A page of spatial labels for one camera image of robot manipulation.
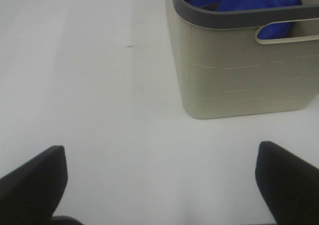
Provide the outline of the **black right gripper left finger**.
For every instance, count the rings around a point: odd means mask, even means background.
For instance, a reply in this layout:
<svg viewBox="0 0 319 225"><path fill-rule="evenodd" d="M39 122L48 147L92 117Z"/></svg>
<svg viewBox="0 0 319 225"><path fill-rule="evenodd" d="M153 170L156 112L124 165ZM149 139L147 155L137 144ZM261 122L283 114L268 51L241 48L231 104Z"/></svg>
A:
<svg viewBox="0 0 319 225"><path fill-rule="evenodd" d="M2 225L48 225L68 181L65 149L52 146L0 180Z"/></svg>

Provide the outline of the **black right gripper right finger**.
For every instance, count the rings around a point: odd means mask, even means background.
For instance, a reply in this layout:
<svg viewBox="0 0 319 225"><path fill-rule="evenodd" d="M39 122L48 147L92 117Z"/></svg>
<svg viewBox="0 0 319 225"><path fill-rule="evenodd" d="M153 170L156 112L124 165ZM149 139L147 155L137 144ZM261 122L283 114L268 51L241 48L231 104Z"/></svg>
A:
<svg viewBox="0 0 319 225"><path fill-rule="evenodd" d="M319 223L319 170L281 146L259 145L255 180L279 225Z"/></svg>

